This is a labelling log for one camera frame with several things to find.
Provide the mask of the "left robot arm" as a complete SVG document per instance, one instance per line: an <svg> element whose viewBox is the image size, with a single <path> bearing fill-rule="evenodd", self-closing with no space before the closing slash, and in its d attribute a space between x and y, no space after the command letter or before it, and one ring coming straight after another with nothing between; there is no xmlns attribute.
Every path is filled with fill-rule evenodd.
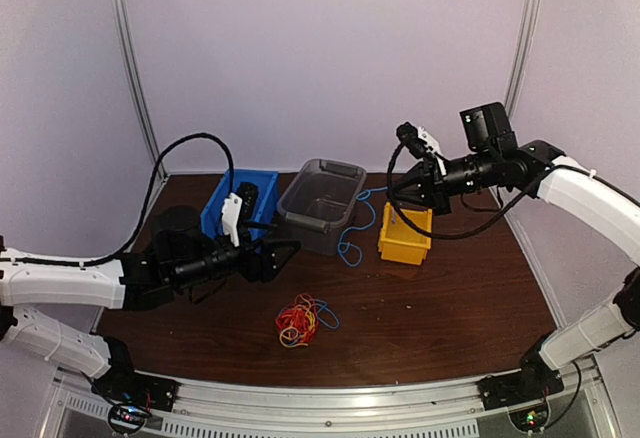
<svg viewBox="0 0 640 438"><path fill-rule="evenodd" d="M191 303L195 287L239 274L249 282L276 278L300 250L297 240L252 237L252 222L211 238L199 212L175 206L152 220L151 240L140 253L61 259L1 250L1 341L20 344L86 375L102 393L137 400L144 382L127 345L88 334L35 310L37 304L79 304L131 312L150 311L179 295Z"/></svg>

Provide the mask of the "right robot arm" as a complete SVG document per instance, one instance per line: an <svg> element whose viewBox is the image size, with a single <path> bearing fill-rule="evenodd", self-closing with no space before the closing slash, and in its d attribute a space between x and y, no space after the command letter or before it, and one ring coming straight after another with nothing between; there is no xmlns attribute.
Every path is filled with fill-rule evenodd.
<svg viewBox="0 0 640 438"><path fill-rule="evenodd" d="M541 140L517 142L500 102L461 112L469 154L447 159L438 142L422 127L399 125L399 141L387 172L387 196L397 216L413 231L431 239L455 241L483 233L526 197L539 199L573 216L639 262L639 202L581 167L561 149ZM451 211L451 198L486 188L505 188L515 197L478 227L455 234L429 232L400 206L422 206L436 215ZM633 270L622 288L576 322L539 339L508 378L482 381L495 397L513 392L530 400L562 383L559 369L639 330L639 272Z"/></svg>

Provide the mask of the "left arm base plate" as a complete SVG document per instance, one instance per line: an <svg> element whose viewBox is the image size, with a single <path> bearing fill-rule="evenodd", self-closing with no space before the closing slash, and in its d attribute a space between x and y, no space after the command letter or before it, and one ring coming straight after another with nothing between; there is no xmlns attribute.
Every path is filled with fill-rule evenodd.
<svg viewBox="0 0 640 438"><path fill-rule="evenodd" d="M146 411L171 412L178 392L178 382L136 373L132 382L116 383L90 379L92 391L110 404L136 405Z"/></svg>

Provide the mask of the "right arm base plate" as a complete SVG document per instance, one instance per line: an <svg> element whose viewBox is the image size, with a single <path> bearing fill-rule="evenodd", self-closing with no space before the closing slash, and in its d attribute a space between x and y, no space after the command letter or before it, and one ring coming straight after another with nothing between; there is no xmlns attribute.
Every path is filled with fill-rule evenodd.
<svg viewBox="0 0 640 438"><path fill-rule="evenodd" d="M486 411L511 407L560 393L564 384L556 372L537 377L534 372L519 370L503 375L489 375L477 382Z"/></svg>

